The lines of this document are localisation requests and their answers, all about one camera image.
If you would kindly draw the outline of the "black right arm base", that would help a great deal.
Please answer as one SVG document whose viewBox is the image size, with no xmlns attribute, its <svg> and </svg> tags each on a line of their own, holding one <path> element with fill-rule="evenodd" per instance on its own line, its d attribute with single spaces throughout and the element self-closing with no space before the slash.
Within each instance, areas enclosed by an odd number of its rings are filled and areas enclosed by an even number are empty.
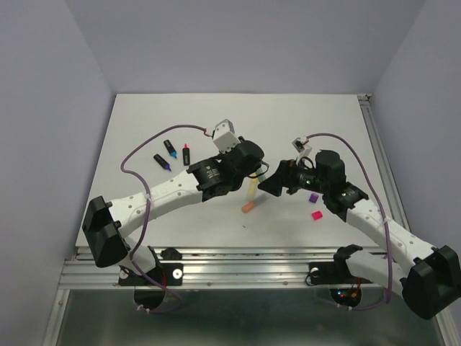
<svg viewBox="0 0 461 346">
<path fill-rule="evenodd" d="M 365 278 L 354 277 L 348 270 L 337 269 L 334 262 L 311 262 L 305 277 L 307 285 L 352 285 L 359 281 L 364 284 L 372 283 Z"/>
</svg>

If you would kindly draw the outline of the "black highlighter pink tip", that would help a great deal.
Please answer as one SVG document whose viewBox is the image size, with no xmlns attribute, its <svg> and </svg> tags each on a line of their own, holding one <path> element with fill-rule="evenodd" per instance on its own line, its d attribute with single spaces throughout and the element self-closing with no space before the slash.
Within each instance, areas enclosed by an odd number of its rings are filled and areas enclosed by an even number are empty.
<svg viewBox="0 0 461 346">
<path fill-rule="evenodd" d="M 187 144 L 184 144 L 184 147 L 182 149 L 182 158 L 183 158 L 183 165 L 185 167 L 189 167 L 191 164 L 191 160 L 190 160 L 190 149 Z"/>
</svg>

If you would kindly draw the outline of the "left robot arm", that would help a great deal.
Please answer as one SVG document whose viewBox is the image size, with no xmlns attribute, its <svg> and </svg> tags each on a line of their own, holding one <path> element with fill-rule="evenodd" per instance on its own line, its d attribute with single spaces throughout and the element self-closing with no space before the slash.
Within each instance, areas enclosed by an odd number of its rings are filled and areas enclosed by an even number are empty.
<svg viewBox="0 0 461 346">
<path fill-rule="evenodd" d="M 148 222 L 188 205 L 204 203 L 241 188 L 245 178 L 262 165 L 263 150 L 242 141 L 230 151 L 189 166 L 170 180 L 126 198 L 89 201 L 82 230 L 95 265 L 119 265 L 135 273 L 145 284 L 159 279 L 160 266 L 148 247 L 130 235 L 147 230 Z"/>
</svg>

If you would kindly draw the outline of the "pastel green highlighter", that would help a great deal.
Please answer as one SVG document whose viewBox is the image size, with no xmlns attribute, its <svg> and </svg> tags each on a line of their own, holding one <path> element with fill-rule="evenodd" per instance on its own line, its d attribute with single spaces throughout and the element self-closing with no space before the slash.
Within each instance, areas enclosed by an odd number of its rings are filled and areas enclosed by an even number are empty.
<svg viewBox="0 0 461 346">
<path fill-rule="evenodd" d="M 261 183 L 261 182 L 263 182 L 263 181 L 266 179 L 265 171 L 266 171 L 266 169 L 263 169 L 262 167 L 260 167 L 260 168 L 255 172 L 255 176 L 256 176 L 256 179 L 257 179 L 258 183 Z"/>
</svg>

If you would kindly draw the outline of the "black highlighter blue tip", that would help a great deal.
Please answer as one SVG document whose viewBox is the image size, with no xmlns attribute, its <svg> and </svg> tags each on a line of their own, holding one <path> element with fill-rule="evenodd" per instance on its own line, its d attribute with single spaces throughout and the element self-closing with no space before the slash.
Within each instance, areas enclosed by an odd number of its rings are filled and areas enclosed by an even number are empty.
<svg viewBox="0 0 461 346">
<path fill-rule="evenodd" d="M 173 158 L 177 158 L 177 152 L 174 146 L 171 144 L 170 140 L 165 140 L 164 145 L 166 147 L 166 150 L 168 151 L 169 155 Z"/>
</svg>

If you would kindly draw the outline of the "pink pen cap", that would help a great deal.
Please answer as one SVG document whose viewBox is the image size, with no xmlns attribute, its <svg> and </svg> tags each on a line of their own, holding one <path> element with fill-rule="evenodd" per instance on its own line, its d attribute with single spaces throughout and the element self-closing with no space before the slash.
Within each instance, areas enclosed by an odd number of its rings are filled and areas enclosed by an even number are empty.
<svg viewBox="0 0 461 346">
<path fill-rule="evenodd" d="M 313 219 L 314 221 L 317 221 L 317 220 L 322 219 L 323 214 L 322 214 L 321 211 L 318 210 L 318 211 L 315 211 L 315 212 L 311 213 L 311 217 L 312 217 L 312 219 Z"/>
</svg>

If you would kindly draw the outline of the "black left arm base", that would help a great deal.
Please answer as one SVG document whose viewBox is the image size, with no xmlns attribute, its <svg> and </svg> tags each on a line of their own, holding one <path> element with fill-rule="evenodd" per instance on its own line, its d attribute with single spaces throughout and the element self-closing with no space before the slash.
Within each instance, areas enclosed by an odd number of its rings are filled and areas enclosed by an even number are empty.
<svg viewBox="0 0 461 346">
<path fill-rule="evenodd" d="M 184 276 L 184 265 L 182 264 L 182 253 L 177 249 L 168 247 L 162 249 L 160 254 L 156 253 L 153 247 L 148 247 L 153 258 L 156 261 L 156 266 L 146 272 L 146 275 L 165 286 L 181 286 Z M 119 271 L 118 285 L 120 286 L 147 286 L 151 283 L 142 275 L 135 273 L 131 269 L 121 267 Z"/>
</svg>

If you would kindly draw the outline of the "purple pen cap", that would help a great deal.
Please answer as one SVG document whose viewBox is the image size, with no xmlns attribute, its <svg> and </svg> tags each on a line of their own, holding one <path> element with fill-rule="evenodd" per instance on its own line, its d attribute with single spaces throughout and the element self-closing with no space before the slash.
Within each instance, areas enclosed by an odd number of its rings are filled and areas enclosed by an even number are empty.
<svg viewBox="0 0 461 346">
<path fill-rule="evenodd" d="M 318 195 L 315 194 L 315 193 L 312 193 L 309 197 L 309 201 L 312 202 L 312 203 L 316 203 L 318 200 Z"/>
</svg>

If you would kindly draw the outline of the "black highlighter purple tip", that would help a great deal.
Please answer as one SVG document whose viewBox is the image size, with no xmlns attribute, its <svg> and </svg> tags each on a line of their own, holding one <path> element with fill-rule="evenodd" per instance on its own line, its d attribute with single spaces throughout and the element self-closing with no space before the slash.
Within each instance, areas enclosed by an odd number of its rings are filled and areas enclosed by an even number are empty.
<svg viewBox="0 0 461 346">
<path fill-rule="evenodd" d="M 160 154 L 155 154 L 153 158 L 163 169 L 171 171 L 170 164 Z"/>
</svg>

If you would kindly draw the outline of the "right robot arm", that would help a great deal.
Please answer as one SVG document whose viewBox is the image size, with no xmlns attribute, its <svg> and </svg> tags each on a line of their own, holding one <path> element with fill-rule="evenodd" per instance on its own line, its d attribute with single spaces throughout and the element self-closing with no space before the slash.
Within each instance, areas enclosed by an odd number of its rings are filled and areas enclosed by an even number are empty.
<svg viewBox="0 0 461 346">
<path fill-rule="evenodd" d="M 320 151 L 312 168 L 282 160 L 259 189 L 279 197 L 283 191 L 320 193 L 326 208 L 385 250 L 379 257 L 363 247 L 340 247 L 332 262 L 310 271 L 312 284 L 348 283 L 354 279 L 389 288 L 422 319 L 431 319 L 460 298 L 460 262 L 455 250 L 435 247 L 388 218 L 368 195 L 347 182 L 345 165 L 335 151 Z"/>
</svg>

